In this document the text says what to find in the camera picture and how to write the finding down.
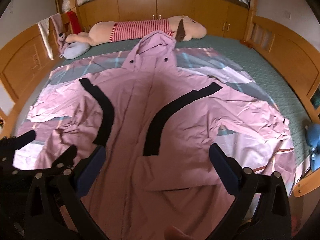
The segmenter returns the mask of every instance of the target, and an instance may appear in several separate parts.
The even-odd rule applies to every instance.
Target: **lavender neck pillow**
[[[71,43],[63,52],[63,57],[66,59],[74,59],[86,53],[90,49],[90,45],[85,42]]]

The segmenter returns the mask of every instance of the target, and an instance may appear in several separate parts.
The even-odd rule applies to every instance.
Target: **cabinet door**
[[[124,21],[152,20],[156,17],[156,0],[118,0],[119,19]]]
[[[94,0],[79,6],[82,25],[87,31],[98,22],[119,21],[117,0]]]
[[[195,0],[157,0],[158,16],[167,19],[172,16],[185,15],[194,18]]]
[[[195,18],[207,33],[223,37],[223,27],[227,24],[229,2],[225,0],[195,0]]]
[[[248,9],[230,2],[224,36],[226,38],[242,40],[247,25],[247,18]]]

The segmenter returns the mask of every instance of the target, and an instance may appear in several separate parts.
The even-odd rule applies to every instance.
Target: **metal bolt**
[[[70,170],[70,169],[66,169],[63,171],[63,174],[66,176],[70,175],[71,173],[72,173],[72,170]]]
[[[248,167],[243,168],[243,171],[244,171],[244,173],[247,174],[247,175],[249,175],[249,174],[252,173],[252,170],[251,170],[250,168],[248,168]]]
[[[37,173],[35,177],[36,177],[36,179],[41,178],[42,177],[42,173],[41,172]]]
[[[280,177],[281,177],[281,174],[280,174],[280,172],[278,172],[278,171],[275,171],[275,172],[273,173],[273,175],[274,175],[276,178],[280,178]]]

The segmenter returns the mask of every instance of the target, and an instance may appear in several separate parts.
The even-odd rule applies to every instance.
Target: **bed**
[[[132,49],[138,41],[139,40],[130,40],[113,44],[102,44],[92,48],[86,54],[82,55],[81,58],[65,60],[61,63],[61,66],[58,66],[50,73],[49,79],[42,89],[41,94],[31,105],[36,106],[37,102],[41,101],[48,93],[74,82],[74,80],[87,73],[98,73],[110,68],[120,68],[130,49]],[[290,125],[293,127],[292,129],[296,128],[298,132],[292,137],[292,141],[290,140],[280,146],[278,145],[278,142],[268,142],[263,144],[262,147],[262,144],[258,143],[253,138],[228,130],[225,127],[220,127],[218,136],[215,140],[228,156],[236,158],[242,166],[252,167],[257,173],[271,174],[274,170],[281,170],[287,193],[289,194],[294,184],[295,167],[297,165],[295,151],[297,152],[296,149],[302,149],[300,153],[303,153],[303,144],[305,144],[303,139],[303,127],[301,126],[300,120],[307,120],[308,116],[306,112],[303,111],[303,107],[299,103],[299,100],[288,85],[253,49],[249,49],[233,39],[224,39],[208,35],[201,40],[180,42],[177,43],[175,54],[178,66],[187,71],[214,76],[235,90],[267,101],[269,105],[276,109],[286,109],[281,104],[284,97],[286,97],[286,100],[290,98],[296,107],[301,108],[301,114],[298,116],[296,115],[297,111],[295,111],[295,114],[292,114],[292,112],[289,111],[285,112],[286,115],[284,114],[284,116],[291,118]],[[223,56],[223,54],[228,55],[234,62],[228,59],[228,57]],[[284,97],[276,97],[275,95],[277,95],[277,93],[271,89],[268,89],[268,92],[266,92],[266,88],[268,88],[267,82],[256,83],[251,76],[247,74],[250,71],[251,75],[254,75],[254,70],[257,69],[257,66],[264,71],[265,79],[268,80],[268,78],[272,77],[273,80],[276,80],[276,82],[279,83],[276,91],[280,91],[280,94],[283,94]],[[259,73],[259,71],[256,71],[255,79],[263,81],[264,79]],[[59,129],[59,127],[70,122],[71,119],[69,116],[60,118],[46,116],[44,118],[45,119],[39,119],[38,122],[31,122],[24,119],[21,124],[18,124],[16,135],[19,136],[30,129],[34,129],[37,133],[37,138],[33,143],[16,151],[14,165],[17,168],[34,168],[33,165],[37,155],[42,150],[42,147],[52,133],[52,130]],[[256,200],[257,197],[247,214],[247,219],[252,217],[252,213],[255,209],[254,207],[257,204]]]
[[[95,11],[102,8],[107,1],[110,0],[94,0],[78,7],[74,0],[71,0],[71,7],[74,6],[72,10],[78,15],[80,23],[82,21],[82,26],[90,29],[90,25],[99,20],[112,20],[108,18],[109,16],[107,18],[103,16],[100,11]],[[318,117],[320,107],[314,107],[310,101],[313,94],[317,94],[315,92],[318,91],[317,87],[320,83],[318,71],[320,69],[318,65],[320,54],[306,40],[288,28],[271,20],[255,16],[256,5],[257,0],[251,0],[249,11],[246,12],[248,17],[244,34],[244,40],[251,44],[254,50],[240,45],[238,40],[210,35],[201,40],[178,43],[177,48],[214,48],[238,63],[270,95],[282,115],[290,120],[289,127],[295,148],[296,166],[298,167],[297,181],[309,168],[304,127],[310,123],[310,120],[320,122]],[[117,13],[110,17],[119,20]],[[62,19],[66,31],[72,33],[72,28],[69,28],[68,18],[65,14],[62,14]],[[49,75],[53,68],[72,63],[68,60],[62,62],[58,58],[57,42],[51,22],[49,42],[53,48],[54,61],[46,57],[36,25],[19,34],[0,50],[0,80],[12,100],[11,110],[9,109],[5,113],[0,111],[0,116],[4,119],[1,136],[17,134],[17,129],[14,129],[14,127],[19,127],[21,120],[25,118],[26,112],[23,112],[22,109],[28,108],[24,105],[35,88],[38,86],[41,89],[40,81],[46,75]],[[92,47],[81,58],[130,50],[136,43],[137,40],[102,44]],[[283,49],[286,49],[286,60],[282,59],[281,51]],[[292,61],[290,58],[293,56],[295,56],[295,60]],[[23,64],[20,66],[18,62],[21,62],[21,60],[23,60]],[[305,62],[303,70],[300,69],[301,61]],[[291,71],[291,68],[299,70],[296,72],[298,74],[292,75],[295,72]],[[299,79],[304,81],[304,86],[300,85]],[[40,89],[36,90],[33,98],[36,98]]]
[[[79,78],[85,73],[99,72],[113,66],[119,67],[127,55],[127,51],[131,50],[138,41],[139,40],[129,40],[119,41],[112,44],[101,44],[99,46],[92,47],[79,58],[74,60],[65,60],[61,63],[61,67],[56,68],[52,72],[52,75],[45,86],[68,82]],[[236,40],[207,35],[200,40],[180,42],[176,45],[177,49],[210,47],[225,55],[230,60],[238,63],[256,81],[262,90],[266,92],[267,96],[261,99],[269,101],[270,104],[274,103],[280,110],[281,114],[290,120],[289,127],[295,149],[296,165],[299,166],[299,164],[301,164],[307,157],[308,146],[304,137],[304,126],[310,123],[310,119],[295,93],[285,80],[277,73],[277,71],[255,50],[241,45]],[[123,52],[120,57],[117,57],[119,51]],[[112,52],[115,54],[106,55],[105,59],[101,59],[104,61],[103,67],[94,62],[95,56],[106,53],[112,54]],[[178,56],[178,62],[184,67],[190,67],[186,65],[187,62],[182,56]],[[61,120],[54,119],[52,122],[54,122],[54,125],[63,124],[64,122],[67,122],[67,118]],[[34,125],[34,123],[28,122],[25,119],[23,125],[19,125],[20,129],[18,130],[17,135],[28,131],[28,129],[35,128]],[[43,126],[44,131],[47,131],[47,133],[51,129],[51,126],[46,127],[46,124],[41,124],[40,128],[41,126]],[[40,139],[39,143],[44,143],[44,141],[45,136]]]

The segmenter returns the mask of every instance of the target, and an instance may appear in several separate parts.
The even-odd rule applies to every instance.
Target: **red striped fabric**
[[[163,31],[169,36],[173,35],[173,32],[170,30],[168,19],[118,22],[112,27],[109,41],[141,39],[153,31]]]

